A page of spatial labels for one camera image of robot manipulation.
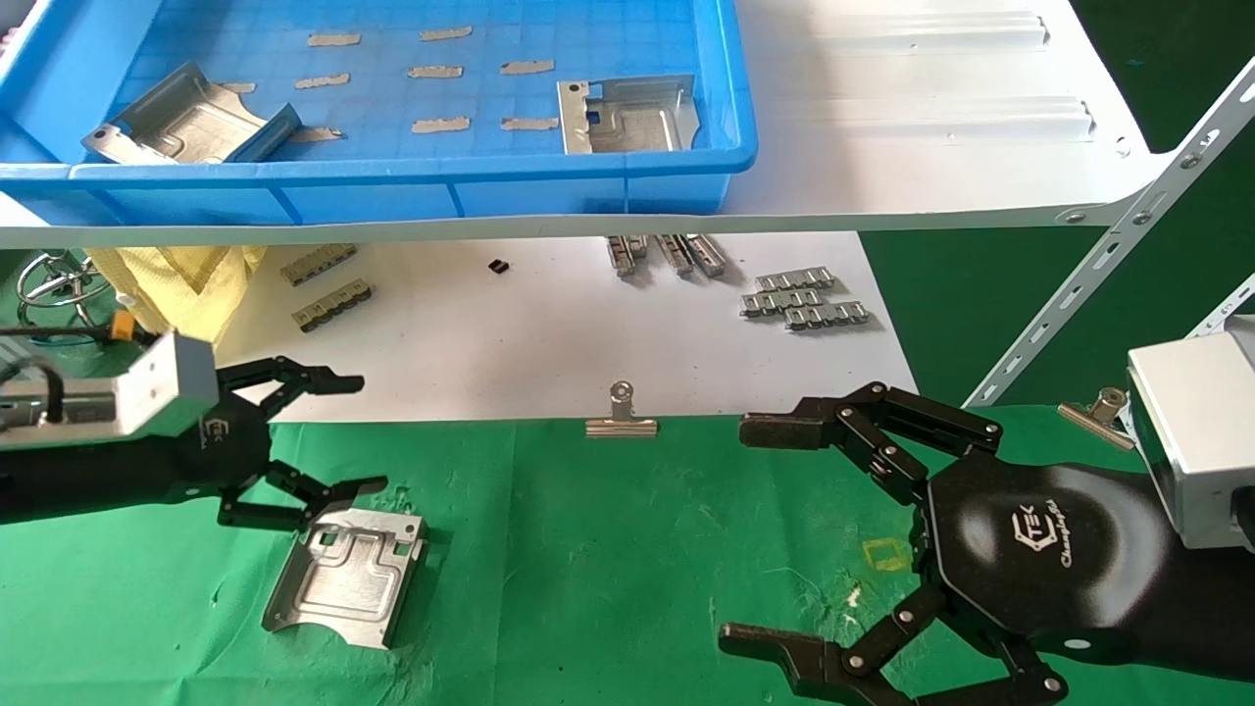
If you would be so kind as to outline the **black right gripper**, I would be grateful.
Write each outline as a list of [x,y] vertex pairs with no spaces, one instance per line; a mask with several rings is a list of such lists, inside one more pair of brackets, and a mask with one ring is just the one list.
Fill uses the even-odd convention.
[[[841,398],[802,398],[789,413],[745,413],[740,445],[837,448],[902,507],[927,500],[927,466],[904,436],[955,459],[995,453],[1001,428],[973,413],[882,381]],[[1084,464],[1027,466],[963,459],[929,482],[929,537],[937,573],[1000,630],[1073,640],[1130,630],[1178,535],[1150,477]],[[779,666],[789,691],[838,705],[1057,705],[1071,687],[1027,640],[990,640],[1007,678],[911,697],[882,668],[937,618],[951,614],[937,586],[920,586],[842,646],[820,635],[725,623],[727,655]]]

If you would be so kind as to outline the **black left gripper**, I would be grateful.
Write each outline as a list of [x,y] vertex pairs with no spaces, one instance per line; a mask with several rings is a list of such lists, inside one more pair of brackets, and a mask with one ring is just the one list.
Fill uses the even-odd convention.
[[[221,398],[201,418],[191,434],[191,479],[193,487],[220,497],[217,523],[226,528],[247,530],[307,530],[312,520],[328,510],[343,510],[358,497],[383,492],[387,477],[343,479],[326,485],[286,461],[270,461],[271,438],[269,419],[296,401],[301,394],[340,396],[360,393],[361,376],[343,376],[328,366],[305,366],[290,357],[265,357],[216,370],[220,387],[233,393],[238,389],[277,381],[279,387],[264,401],[245,398]],[[269,487],[301,502],[299,508],[245,502],[243,493],[261,477]]]

